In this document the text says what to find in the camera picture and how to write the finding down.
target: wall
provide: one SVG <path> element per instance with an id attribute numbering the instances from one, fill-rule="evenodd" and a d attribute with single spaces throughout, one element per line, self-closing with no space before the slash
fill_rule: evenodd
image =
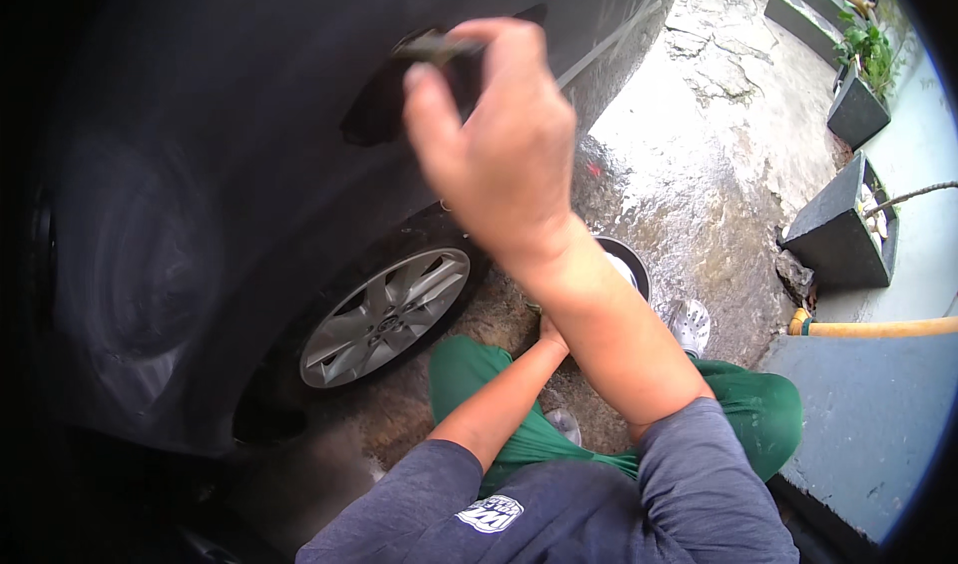
<path id="1" fill-rule="evenodd" d="M 948 422 L 956 350 L 958 333 L 776 337 L 760 366 L 791 379 L 805 411 L 782 476 L 872 541 L 886 539 Z"/>
<path id="2" fill-rule="evenodd" d="M 862 147 L 890 195 L 958 180 L 958 134 L 941 80 L 919 48 L 889 100 L 891 123 Z M 820 321 L 937 318 L 958 294 L 958 189 L 899 205 L 898 256 L 891 286 L 822 295 Z"/>

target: yellow hose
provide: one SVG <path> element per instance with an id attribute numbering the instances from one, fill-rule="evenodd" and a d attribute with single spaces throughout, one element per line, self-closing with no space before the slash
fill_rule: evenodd
<path id="1" fill-rule="evenodd" d="M 795 311 L 788 335 L 828 337 L 913 337 L 958 333 L 958 317 L 925 318 L 899 322 L 813 322 L 805 308 Z"/>

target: gray long-sleeve shirt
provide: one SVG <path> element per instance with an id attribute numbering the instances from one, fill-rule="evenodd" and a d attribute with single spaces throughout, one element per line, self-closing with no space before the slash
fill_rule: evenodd
<path id="1" fill-rule="evenodd" d="M 521 468 L 476 501 L 482 467 L 445 440 L 409 452 L 297 562 L 798 562 L 719 403 L 700 398 L 600 462 Z"/>

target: bucket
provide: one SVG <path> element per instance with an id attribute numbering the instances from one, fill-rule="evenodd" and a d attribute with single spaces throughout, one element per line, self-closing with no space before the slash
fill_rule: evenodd
<path id="1" fill-rule="evenodd" d="M 606 237 L 605 235 L 593 235 L 592 237 L 603 247 L 605 255 L 615 269 L 622 274 L 622 277 L 626 278 L 626 280 L 632 284 L 632 287 L 637 289 L 639 294 L 642 294 L 642 297 L 648 302 L 652 294 L 649 283 L 649 273 L 646 271 L 646 266 L 642 264 L 642 259 L 635 253 L 635 250 L 614 237 Z"/>

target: shirt logo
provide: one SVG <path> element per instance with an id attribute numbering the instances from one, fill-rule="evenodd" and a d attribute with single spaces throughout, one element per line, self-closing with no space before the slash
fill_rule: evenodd
<path id="1" fill-rule="evenodd" d="M 479 533 L 501 533 L 524 510 L 519 502 L 509 496 L 491 495 L 458 512 L 456 518 Z"/>

